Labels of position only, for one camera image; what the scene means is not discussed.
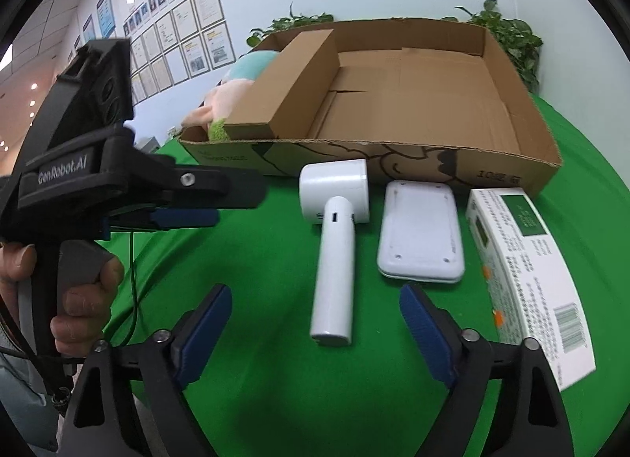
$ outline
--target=human hand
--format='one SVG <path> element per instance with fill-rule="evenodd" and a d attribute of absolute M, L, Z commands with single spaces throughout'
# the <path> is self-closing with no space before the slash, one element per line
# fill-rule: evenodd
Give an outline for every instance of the human hand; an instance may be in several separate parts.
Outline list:
<path fill-rule="evenodd" d="M 4 244 L 0 249 L 0 295 L 19 325 L 17 284 L 33 274 L 37 252 L 32 245 Z M 111 303 L 116 297 L 125 270 L 116 257 L 100 271 L 98 281 L 69 288 L 63 297 L 66 315 L 50 321 L 50 330 L 60 353 L 73 357 L 87 355 L 111 317 Z"/>

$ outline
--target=white product box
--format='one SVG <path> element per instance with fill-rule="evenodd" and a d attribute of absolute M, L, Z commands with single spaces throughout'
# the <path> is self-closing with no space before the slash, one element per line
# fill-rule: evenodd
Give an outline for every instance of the white product box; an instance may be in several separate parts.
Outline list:
<path fill-rule="evenodd" d="M 522 189 L 471 191 L 466 218 L 483 262 L 500 341 L 534 337 L 558 388 L 595 370 L 582 303 L 549 228 Z"/>

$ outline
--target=table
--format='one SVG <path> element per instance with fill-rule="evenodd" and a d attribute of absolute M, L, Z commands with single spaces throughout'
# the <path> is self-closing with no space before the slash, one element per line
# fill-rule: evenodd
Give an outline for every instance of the table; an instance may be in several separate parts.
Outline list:
<path fill-rule="evenodd" d="M 540 98 L 565 165 L 535 200 L 584 304 L 597 370 L 563 392 L 576 457 L 601 447 L 630 401 L 626 236 L 630 192 L 588 140 Z M 194 163 L 176 142 L 162 153 Z M 132 342 L 170 328 L 215 283 L 232 288 L 234 311 L 201 379 L 185 391 L 221 457 L 415 454 L 447 394 L 428 369 L 398 309 L 401 281 L 379 274 L 384 189 L 371 187 L 372 222 L 357 226 L 354 344 L 318 347 L 309 337 L 319 228 L 300 212 L 297 180 L 270 178 L 255 211 L 224 211 L 210 229 L 136 235 L 141 313 Z M 466 272 L 455 286 L 426 285 L 461 327 L 497 337 L 481 263 L 460 207 Z M 128 268 L 128 236 L 108 249 Z M 106 336 L 130 325 L 129 275 Z M 492 420 L 491 384 L 467 455 L 478 456 Z M 142 396 L 141 387 L 135 392 Z"/>

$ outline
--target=plush toy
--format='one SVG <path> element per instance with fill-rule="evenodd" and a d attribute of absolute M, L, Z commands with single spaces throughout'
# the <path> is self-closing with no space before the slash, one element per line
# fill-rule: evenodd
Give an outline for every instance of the plush toy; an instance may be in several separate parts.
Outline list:
<path fill-rule="evenodd" d="M 221 83 L 206 94 L 204 104 L 184 118 L 182 127 L 201 126 L 208 132 L 210 141 L 229 141 L 223 122 L 277 55 L 275 50 L 257 50 L 241 57 Z"/>

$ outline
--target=cardboard box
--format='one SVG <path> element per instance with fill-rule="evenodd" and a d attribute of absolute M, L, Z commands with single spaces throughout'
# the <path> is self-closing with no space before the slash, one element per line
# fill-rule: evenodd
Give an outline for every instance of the cardboard box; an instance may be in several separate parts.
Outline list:
<path fill-rule="evenodd" d="M 482 27 L 428 19 L 313 25 L 268 36 L 281 50 L 226 120 L 180 142 L 204 165 L 298 176 L 365 158 L 371 181 L 520 186 L 538 193 L 558 147 L 508 57 Z"/>
<path fill-rule="evenodd" d="M 466 219 L 492 299 L 500 341 L 543 347 L 560 390 L 595 370 L 575 285 L 549 228 L 522 189 L 471 191 Z"/>

